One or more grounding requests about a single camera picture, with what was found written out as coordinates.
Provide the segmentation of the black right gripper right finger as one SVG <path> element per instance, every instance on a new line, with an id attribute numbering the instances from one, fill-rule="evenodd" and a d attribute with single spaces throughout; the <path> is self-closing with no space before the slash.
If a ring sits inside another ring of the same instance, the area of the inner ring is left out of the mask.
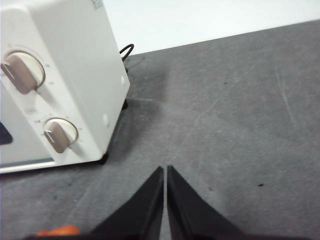
<path id="1" fill-rule="evenodd" d="M 167 167 L 167 211 L 173 240 L 307 239 L 243 232 L 204 201 L 172 165 Z"/>

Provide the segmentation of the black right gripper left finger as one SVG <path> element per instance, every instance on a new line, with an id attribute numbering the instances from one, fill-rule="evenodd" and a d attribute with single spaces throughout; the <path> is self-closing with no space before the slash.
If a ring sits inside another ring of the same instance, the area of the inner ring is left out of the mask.
<path id="1" fill-rule="evenodd" d="M 147 178 L 134 195 L 89 233 L 25 237 L 26 240 L 158 240 L 164 209 L 164 170 Z"/>

